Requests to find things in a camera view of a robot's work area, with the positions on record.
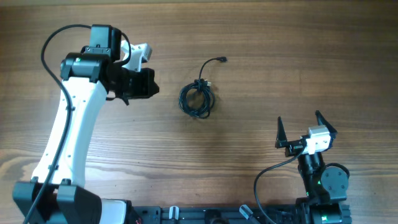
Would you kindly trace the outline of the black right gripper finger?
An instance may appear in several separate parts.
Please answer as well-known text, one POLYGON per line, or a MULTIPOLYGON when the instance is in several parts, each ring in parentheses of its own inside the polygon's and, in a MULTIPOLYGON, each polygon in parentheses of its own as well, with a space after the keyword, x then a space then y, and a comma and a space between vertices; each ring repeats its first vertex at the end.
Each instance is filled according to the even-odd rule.
POLYGON ((279 116, 277 118, 277 135, 275 139, 275 147, 283 148, 288 146, 287 136, 285 134, 284 125, 282 122, 282 118, 279 116))
POLYGON ((335 137, 338 134, 337 130, 323 117, 319 110, 316 110, 315 116, 317 118, 318 125, 325 125, 331 137, 335 137))

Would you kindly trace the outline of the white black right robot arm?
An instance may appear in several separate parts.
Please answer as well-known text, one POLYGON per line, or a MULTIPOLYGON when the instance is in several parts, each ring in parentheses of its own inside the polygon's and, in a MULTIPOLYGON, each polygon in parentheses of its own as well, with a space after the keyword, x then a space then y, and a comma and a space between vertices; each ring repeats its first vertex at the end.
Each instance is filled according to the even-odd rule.
POLYGON ((333 146, 337 130, 315 112, 317 125, 309 127, 298 140, 287 139, 282 118, 277 119, 276 148, 284 148, 286 157, 298 160, 298 171, 307 193, 296 200, 299 223, 343 224, 351 223, 347 199, 349 170, 339 163, 325 163, 322 154, 333 146))

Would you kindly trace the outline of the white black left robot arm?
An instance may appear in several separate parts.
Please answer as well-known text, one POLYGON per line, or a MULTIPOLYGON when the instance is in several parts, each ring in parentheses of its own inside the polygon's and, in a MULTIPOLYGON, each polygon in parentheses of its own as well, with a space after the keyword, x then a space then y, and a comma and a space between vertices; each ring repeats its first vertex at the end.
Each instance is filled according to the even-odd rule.
POLYGON ((25 223, 142 223, 129 200, 105 199, 85 189, 85 167, 102 106, 159 92, 149 61, 149 44, 132 45, 109 25, 91 25, 90 42, 61 62, 55 79, 60 102, 44 154, 12 197, 25 223))

